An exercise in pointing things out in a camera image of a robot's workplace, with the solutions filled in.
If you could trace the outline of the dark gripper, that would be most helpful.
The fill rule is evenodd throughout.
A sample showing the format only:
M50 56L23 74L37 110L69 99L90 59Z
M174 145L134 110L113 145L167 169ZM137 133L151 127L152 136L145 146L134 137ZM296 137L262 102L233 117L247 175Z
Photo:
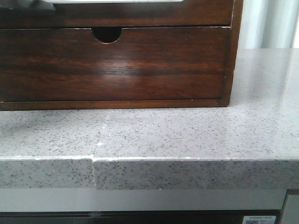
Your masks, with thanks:
M52 3L43 0L1 0L0 8L14 11L55 11Z

